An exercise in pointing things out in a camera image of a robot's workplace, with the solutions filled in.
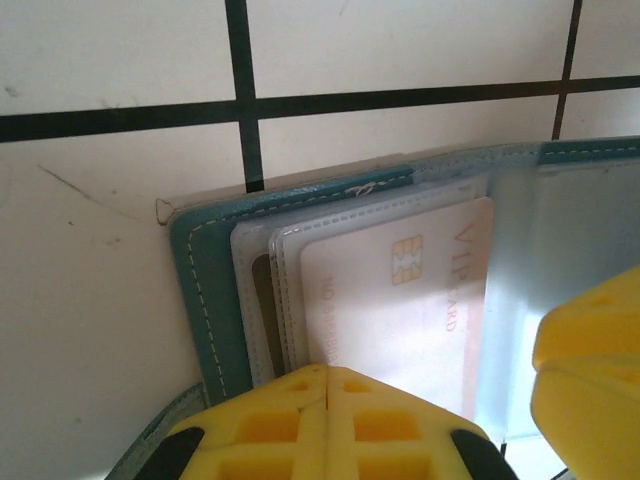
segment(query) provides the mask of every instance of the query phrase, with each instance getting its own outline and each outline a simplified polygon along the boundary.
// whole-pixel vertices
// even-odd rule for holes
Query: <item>black grout line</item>
[[[260,127],[257,120],[240,120],[240,145],[247,193],[264,190],[262,158],[260,153]]]
[[[299,97],[257,99],[256,116],[261,119],[298,117],[385,108],[418,107],[450,103],[501,100],[556,95],[560,82],[525,82],[460,87],[383,90],[376,92],[329,93]]]
[[[243,149],[258,152],[249,160],[255,165],[246,168],[258,172],[262,168],[259,137],[252,134],[257,128],[250,122],[259,119],[628,88],[640,88],[640,75],[575,79],[566,84],[557,80],[8,115],[0,116],[0,143],[240,122],[242,129],[250,130],[241,136],[258,140],[257,148]]]
[[[0,143],[174,128],[238,120],[235,100],[0,117]]]
[[[562,477],[563,475],[565,475],[566,473],[569,472],[568,468],[565,468],[564,470],[562,470],[560,473],[558,473],[557,475],[555,475],[551,480],[559,480],[560,477]]]
[[[244,183],[247,193],[264,190],[262,153],[260,151],[260,128],[255,113],[250,108],[255,104],[256,85],[251,57],[251,37],[249,35],[249,14],[246,0],[225,0],[231,66],[236,100],[240,107],[240,145]]]
[[[564,66],[562,68],[562,83],[560,95],[558,95],[558,105],[556,107],[556,117],[553,122],[553,132],[551,140],[560,138],[562,130],[562,119],[564,118],[564,107],[567,103],[567,87],[571,78],[571,67],[573,66],[573,56],[576,52],[576,40],[578,39],[578,24],[580,23],[580,12],[582,11],[582,0],[573,1],[571,11],[571,22],[569,24],[569,35],[567,37],[567,49],[564,55]]]

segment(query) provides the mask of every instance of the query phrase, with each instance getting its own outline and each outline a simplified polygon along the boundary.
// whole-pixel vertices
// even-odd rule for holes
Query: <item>white stitching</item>
[[[367,184],[367,185],[371,185],[371,189],[373,189],[377,185],[383,186],[383,185],[386,185],[388,183],[395,182],[397,180],[402,180],[402,179],[407,178],[408,176],[411,176],[411,175],[400,175],[399,177],[394,177],[394,178],[391,178],[389,180],[380,180],[378,182],[369,182],[369,184]],[[352,191],[353,191],[352,189],[347,189],[347,190],[345,190],[345,192],[341,192],[341,193],[352,192]],[[283,268],[286,269],[286,261],[285,261],[284,257],[282,258],[282,265],[283,265]],[[288,281],[288,276],[287,275],[284,275],[284,285],[283,285],[283,287],[284,288],[281,289],[281,292],[288,292],[289,291],[289,281]],[[276,295],[276,297],[280,300],[280,308],[282,309],[282,311],[284,312],[286,310],[287,312],[289,312],[289,316],[291,316],[290,304],[287,303],[287,305],[285,306],[285,304],[284,304],[284,295],[281,293],[279,296]],[[294,337],[293,327],[292,327],[292,325],[289,325],[288,328],[287,328],[286,324],[284,325],[284,327],[285,328],[284,328],[284,332],[283,332],[283,339],[284,339],[284,346],[283,347],[284,347],[285,351],[287,352],[287,354],[289,353],[289,349],[291,349],[291,352],[293,354],[293,363],[295,365],[298,365],[299,364],[298,352],[296,350],[295,342],[294,342],[294,338],[293,338]]]
[[[284,312],[284,304],[282,303],[282,289],[280,288],[280,282],[274,282],[273,278],[275,278],[275,276],[279,276],[280,275],[280,267],[278,266],[278,259],[271,254],[271,246],[269,247],[269,264],[271,265],[271,275],[272,275],[272,279],[271,279],[271,284],[273,286],[273,299],[274,301],[278,302],[276,304],[276,313],[280,313],[280,312]],[[280,333],[280,331],[282,332],[282,359],[284,361],[284,368],[285,369],[290,369],[291,368],[291,360],[289,359],[289,340],[287,338],[287,329],[286,329],[286,324],[282,325],[282,330],[280,329],[280,321],[283,320],[281,318],[278,318],[278,333]]]
[[[614,151],[615,152],[623,152],[623,151],[633,151],[633,150],[639,150],[639,149],[640,149],[640,147],[624,147],[624,148],[607,148],[607,149],[593,149],[593,150],[569,150],[569,151],[545,152],[544,154],[545,155],[562,155],[562,154],[574,154],[574,153],[582,154],[582,153],[599,153],[599,152],[614,152]],[[490,156],[484,156],[484,157],[477,157],[477,158],[475,158],[475,160],[480,160],[481,161],[481,160],[486,160],[486,159],[497,159],[497,158],[504,158],[504,157],[512,157],[512,156],[516,156],[516,155],[533,155],[535,153],[536,153],[535,150],[529,150],[529,151],[524,150],[524,151],[519,151],[519,152],[517,151],[517,152],[504,153],[504,154],[501,154],[501,155],[490,155]],[[449,161],[447,163],[447,167],[451,168],[451,167],[453,167],[455,165],[459,165],[461,163],[468,163],[468,162],[469,162],[468,158],[460,158],[460,159]],[[435,165],[431,165],[431,166],[430,165],[426,165],[426,166],[424,166],[422,168],[419,168],[419,169],[413,171],[410,175],[402,175],[402,176],[394,177],[394,178],[391,178],[391,179],[388,179],[388,180],[381,180],[381,181],[379,181],[377,183],[378,183],[378,185],[386,185],[386,184],[388,184],[390,182],[393,182],[393,181],[396,181],[396,180],[400,180],[400,179],[403,179],[403,178],[407,178],[408,176],[413,177],[414,175],[416,175],[418,173],[426,172],[427,170],[432,170],[434,166]],[[324,198],[335,197],[335,196],[338,196],[338,195],[344,195],[344,192],[335,192],[335,193],[332,193],[330,195],[320,195],[318,197],[311,197],[311,198],[307,198],[305,200],[300,200],[300,201],[293,202],[293,203],[284,203],[282,205],[274,205],[274,206],[269,207],[268,210],[278,210],[280,208],[300,205],[300,204],[303,204],[303,203],[309,203],[309,202],[312,202],[314,200],[322,200]],[[193,234],[195,232],[197,232],[198,230],[200,230],[202,227],[205,227],[205,226],[208,226],[208,225],[213,225],[213,224],[215,224],[217,222],[223,222],[223,221],[226,221],[226,220],[232,220],[234,218],[242,218],[242,217],[246,217],[248,215],[255,215],[257,213],[265,212],[266,210],[267,209],[265,209],[265,208],[261,208],[261,209],[255,210],[253,212],[244,212],[244,213],[239,214],[239,215],[231,215],[229,217],[218,218],[218,219],[215,219],[215,220],[209,220],[209,221],[201,223],[201,224],[197,225],[196,227],[194,227],[193,229],[191,229],[191,231],[189,232],[189,236],[187,238],[187,254],[188,254],[188,257],[189,257],[189,262],[191,264],[191,274],[193,275],[193,278],[195,280],[194,283],[195,283],[196,288],[197,288],[197,295],[198,295],[198,298],[200,299],[200,303],[201,303],[201,306],[202,306],[202,313],[203,313],[203,316],[204,316],[204,319],[205,319],[205,322],[206,322],[206,325],[207,325],[207,333],[208,333],[208,336],[209,336],[209,339],[210,339],[211,351],[213,353],[213,358],[214,358],[214,360],[216,362],[216,367],[218,369],[220,385],[222,386],[222,395],[224,397],[227,396],[225,382],[224,382],[224,378],[223,378],[223,375],[222,375],[222,368],[221,368],[220,360],[218,358],[218,354],[216,352],[216,348],[215,348],[214,341],[213,341],[213,333],[211,331],[211,321],[210,321],[209,313],[208,313],[207,308],[205,306],[204,296],[202,295],[202,288],[200,286],[200,283],[198,281],[198,275],[196,273],[195,261],[194,261],[194,258],[193,258],[193,250],[192,250],[192,247],[191,247],[191,241],[193,239]]]
[[[387,180],[386,183],[392,182],[392,181],[396,181],[396,180],[401,180],[403,178],[407,178],[407,175],[402,175],[399,177],[395,177],[392,178],[390,180]],[[330,195],[320,195],[318,197],[310,197],[307,198],[305,200],[300,200],[298,202],[293,202],[293,203],[284,203],[282,205],[275,205],[273,207],[269,207],[269,210],[278,210],[279,208],[284,208],[286,206],[294,206],[294,205],[299,205],[302,203],[309,203],[312,202],[314,200],[322,200],[324,198],[330,198],[330,197],[335,197],[338,195],[344,195],[343,192],[335,192],[332,193]],[[211,318],[209,317],[209,312],[207,311],[207,307],[205,306],[205,301],[204,301],[204,295],[202,294],[202,287],[200,286],[200,282],[198,280],[198,274],[196,272],[196,268],[195,268],[195,260],[193,258],[193,248],[191,246],[191,241],[193,240],[193,234],[195,232],[197,232],[198,230],[200,230],[202,227],[207,226],[207,225],[213,225],[214,223],[217,222],[223,222],[226,220],[232,220],[234,218],[239,218],[239,217],[244,217],[247,215],[255,215],[256,213],[261,213],[261,212],[265,212],[266,210],[264,208],[261,208],[259,210],[256,210],[254,212],[245,212],[243,214],[240,215],[231,215],[229,217],[224,217],[224,218],[218,218],[215,220],[209,220],[208,222],[204,222],[201,223],[200,225],[194,227],[190,232],[189,232],[189,237],[187,239],[187,255],[189,256],[189,263],[191,264],[191,275],[193,276],[194,279],[194,283],[196,285],[196,289],[197,289],[197,294],[198,294],[198,298],[200,300],[200,305],[202,308],[202,314],[204,316],[204,320],[206,322],[207,325],[207,334],[209,336],[209,346],[211,347],[211,352],[213,353],[213,359],[216,362],[216,367],[218,369],[218,378],[220,380],[220,385],[222,386],[222,396],[226,397],[227,396],[227,391],[225,388],[225,382],[224,382],[224,377],[222,374],[222,367],[220,364],[220,359],[218,358],[218,352],[216,351],[216,347],[214,345],[214,340],[213,340],[213,332],[211,330]]]
[[[243,232],[242,236],[243,238],[246,237],[249,234],[249,231]],[[243,243],[242,242],[238,242],[238,261],[239,261],[239,265],[238,265],[238,269],[243,271],[246,274],[246,268],[247,268],[247,262],[245,261],[245,254],[244,254],[244,248],[243,248]],[[238,283],[238,289],[242,290],[242,294],[247,297],[249,295],[249,286],[247,285],[247,282],[245,281],[245,279],[243,278],[243,276],[236,276],[236,282]],[[242,297],[240,296],[240,292],[239,293],[239,300],[240,303],[242,304]],[[246,302],[246,308],[247,310],[253,314],[253,307],[251,306],[251,302],[247,301]],[[257,372],[256,372],[256,376],[258,377],[259,380],[263,379],[263,366],[262,366],[262,362],[260,361],[260,357],[258,355],[258,349],[256,347],[257,341],[255,340],[255,331],[253,328],[253,323],[254,322],[248,322],[248,326],[245,324],[244,318],[242,319],[242,325],[245,328],[245,336],[250,337],[247,338],[247,349],[251,348],[251,351],[247,351],[247,353],[249,353],[249,357],[251,358],[253,354],[253,358],[255,359],[255,363],[256,363],[256,368],[257,368]]]

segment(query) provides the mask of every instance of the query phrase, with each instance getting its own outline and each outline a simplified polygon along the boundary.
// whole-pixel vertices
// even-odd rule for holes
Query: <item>wall stain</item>
[[[20,96],[20,92],[16,89],[16,87],[12,87],[11,85],[7,85],[4,87],[4,91],[7,92],[7,95],[13,98],[18,98]]]
[[[107,210],[111,210],[114,213],[117,213],[118,215],[120,215],[121,217],[125,217],[128,218],[130,220],[134,220],[136,222],[139,222],[140,219],[136,218],[136,217],[132,217],[131,215],[128,215],[124,212],[121,212],[120,210],[117,210],[115,208],[112,208],[108,205],[105,205],[104,203],[102,203],[100,200],[98,200],[97,198],[89,195],[87,192],[85,192],[84,190],[82,190],[80,187],[78,187],[77,185],[71,183],[68,180],[65,180],[64,178],[62,178],[60,175],[58,175],[55,172],[52,172],[51,170],[49,170],[46,167],[43,167],[42,165],[38,165],[38,168],[40,170],[42,170],[44,173],[46,173],[47,175],[52,176],[53,178],[55,178],[57,181],[59,181],[60,183],[62,183],[63,185],[66,185],[67,187],[69,187],[71,190],[73,190],[74,192],[79,193],[80,195],[82,195],[82,197],[85,200],[88,200],[91,203],[95,203],[96,205],[101,206],[102,208],[106,208]]]
[[[342,8],[340,9],[340,14],[338,15],[339,17],[341,17],[344,11],[347,9],[347,6],[349,5],[350,1],[351,0],[345,0],[345,2],[342,4]]]
[[[113,237],[110,240],[107,240],[106,242],[104,242],[105,244],[109,245],[110,247],[115,247],[117,246],[120,242],[122,242],[122,239],[120,237]]]

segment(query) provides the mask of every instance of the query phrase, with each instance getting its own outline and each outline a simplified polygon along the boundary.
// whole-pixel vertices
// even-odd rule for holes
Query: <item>teal leather wallet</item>
[[[133,478],[169,424],[252,388],[229,241],[238,222],[480,173],[495,219],[476,421],[502,440],[535,435],[525,332],[536,315],[640,263],[640,137],[462,151],[180,212],[171,247],[203,384],[156,419],[107,478]]]

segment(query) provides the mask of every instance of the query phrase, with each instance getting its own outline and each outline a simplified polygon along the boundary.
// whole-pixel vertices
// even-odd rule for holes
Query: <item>white card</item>
[[[379,202],[347,209],[335,215],[315,217],[275,232],[270,240],[270,252],[274,260],[274,291],[277,291],[281,301],[278,315],[282,314],[280,328],[284,334],[283,348],[289,355],[291,367],[300,368],[310,362],[300,269],[300,254],[304,247],[312,242],[448,207],[486,194],[487,179],[484,176],[434,185],[416,195],[383,199],[382,194],[377,194]]]
[[[492,218],[485,197],[307,245],[310,360],[473,418]]]

